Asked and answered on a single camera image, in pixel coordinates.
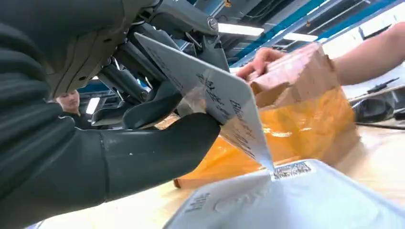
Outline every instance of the barcode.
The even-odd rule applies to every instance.
[[[207,199],[209,197],[210,197],[209,193],[201,194],[201,195],[195,197],[192,200],[192,203],[185,210],[185,213],[189,213],[189,212],[196,211],[196,210],[201,210],[203,208],[204,204],[207,202]]]
[[[295,177],[311,172],[313,169],[308,162],[302,161],[292,165],[277,167],[274,171],[273,179],[280,180],[288,177]]]

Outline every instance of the human arm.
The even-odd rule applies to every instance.
[[[271,48],[261,48],[252,62],[243,67],[237,75],[246,77],[256,71],[263,73],[265,63],[285,55]],[[405,60],[405,22],[394,25],[376,37],[333,59],[339,82],[350,85],[365,82],[387,73]]]

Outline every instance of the fluorescent light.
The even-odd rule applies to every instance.
[[[284,39],[286,40],[292,40],[292,41],[303,41],[303,42],[313,42],[316,40],[318,37],[314,35],[306,35],[306,34],[300,34],[300,33],[288,33],[284,36]]]
[[[229,68],[229,73],[236,74],[239,71],[239,69],[241,69],[241,68],[240,67],[239,68]]]
[[[100,101],[100,98],[92,98],[89,101],[89,104],[87,105],[86,113],[89,115],[92,115],[94,111],[96,111],[96,107],[98,105],[98,102]]]
[[[218,31],[224,33],[258,36],[262,34],[265,30],[257,27],[218,23]]]
[[[319,9],[319,6],[315,7],[313,10],[309,11],[309,12],[307,13],[307,15],[312,14],[312,13],[313,13],[314,11],[316,11],[317,9]]]
[[[275,37],[277,37],[278,35],[280,35],[282,32],[284,32],[285,30],[280,30],[280,31],[278,31],[278,33],[276,33],[274,36]]]
[[[326,0],[326,1],[324,1],[322,4],[320,4],[319,6],[323,6],[323,5],[325,5],[326,3],[328,3],[328,1],[330,1],[330,0]]]
[[[319,42],[320,42],[320,43],[324,43],[324,42],[327,41],[327,40],[328,40],[328,38],[324,37],[324,38],[319,39]]]

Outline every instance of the plastic mailer bag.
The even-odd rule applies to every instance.
[[[260,119],[276,164],[316,158],[338,162],[359,136],[354,113],[338,83],[333,63],[312,43],[250,76]],[[253,171],[261,165],[221,137],[177,187],[198,187]]]

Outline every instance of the blue ceiling beam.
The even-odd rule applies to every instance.
[[[91,92],[103,92],[109,91],[110,89],[99,80],[91,80],[86,87],[79,88],[77,91],[79,93],[91,93]]]
[[[264,33],[262,36],[260,36],[256,41],[250,43],[248,46],[246,46],[243,50],[241,50],[239,53],[235,55],[239,60],[237,62],[231,62],[232,64],[231,67],[240,67],[247,61],[251,60],[255,53],[257,48],[259,48],[262,45],[268,45],[271,43],[276,43],[279,40],[282,39],[282,37],[287,34],[288,32],[293,32],[301,27],[301,23],[304,21],[309,21],[311,18],[314,18],[315,16],[318,16],[322,14],[323,12],[329,10],[331,7],[335,6],[342,0],[330,0],[326,2],[324,5],[320,6],[325,0],[311,0],[307,4],[303,5],[300,7],[298,10],[296,10],[294,13],[286,17],[284,20],[282,20],[279,24],[274,26],[272,29]],[[278,34],[280,31],[285,30],[283,33],[278,35],[278,41],[275,42],[273,39],[276,34]]]
[[[187,0],[191,5],[194,5],[196,2],[197,2],[197,0]]]
[[[370,15],[374,15],[375,13],[382,13],[379,12],[380,10],[386,11],[396,5],[399,5],[402,0],[380,0],[367,8],[361,10],[360,12],[356,13],[355,15],[349,17],[345,21],[335,25],[334,27],[330,28],[328,31],[322,33],[321,35],[318,36],[318,40],[321,38],[331,38],[335,34],[340,33],[342,30],[348,31],[351,29],[353,25],[357,26],[359,25],[360,22],[364,22],[364,19],[367,19],[367,21],[371,18],[368,18]]]

